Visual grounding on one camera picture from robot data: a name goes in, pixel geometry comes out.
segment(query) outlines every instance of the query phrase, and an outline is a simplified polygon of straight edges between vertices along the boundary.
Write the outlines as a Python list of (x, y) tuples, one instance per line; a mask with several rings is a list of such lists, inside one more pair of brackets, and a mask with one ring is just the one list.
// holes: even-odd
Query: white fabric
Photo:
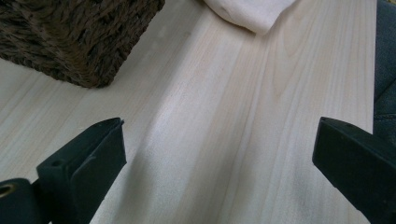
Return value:
[(224, 20), (265, 35), (296, 0), (204, 0)]

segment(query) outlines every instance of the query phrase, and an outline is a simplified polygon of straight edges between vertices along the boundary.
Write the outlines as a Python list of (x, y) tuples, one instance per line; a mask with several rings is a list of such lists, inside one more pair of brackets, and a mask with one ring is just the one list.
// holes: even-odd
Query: wood grain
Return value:
[(266, 36), (167, 0), (105, 89), (0, 61), (0, 179), (121, 117), (92, 223), (368, 223), (311, 161), (318, 120), (372, 130), (374, 0), (299, 0)]

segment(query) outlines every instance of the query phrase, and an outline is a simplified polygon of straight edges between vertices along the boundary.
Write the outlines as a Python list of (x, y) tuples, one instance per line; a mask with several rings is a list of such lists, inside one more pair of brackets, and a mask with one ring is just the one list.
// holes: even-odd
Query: clamp jaw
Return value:
[(371, 223), (396, 223), (396, 147), (343, 121), (321, 118), (313, 163)]
[(121, 119), (96, 123), (37, 166), (32, 185), (0, 183), (2, 224), (87, 224), (126, 163)]

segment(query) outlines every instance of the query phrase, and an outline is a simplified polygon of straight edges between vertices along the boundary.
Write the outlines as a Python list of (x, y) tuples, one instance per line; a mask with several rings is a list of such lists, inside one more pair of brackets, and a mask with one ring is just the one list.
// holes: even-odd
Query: wooden tabletop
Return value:
[(99, 90), (1, 60), (0, 180), (121, 117), (128, 163), (92, 223), (368, 223), (311, 158), (322, 116), (372, 130), (375, 9), (298, 0), (256, 36), (167, 0)]

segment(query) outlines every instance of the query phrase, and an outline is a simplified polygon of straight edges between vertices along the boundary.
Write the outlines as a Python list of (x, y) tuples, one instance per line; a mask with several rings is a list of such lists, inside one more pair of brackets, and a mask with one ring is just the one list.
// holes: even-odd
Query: wooden board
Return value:
[(321, 116), (372, 130), (375, 9), (299, 0), (255, 36), (167, 0), (100, 90), (0, 61), (0, 179), (121, 117), (128, 163), (92, 223), (367, 223), (311, 158)]

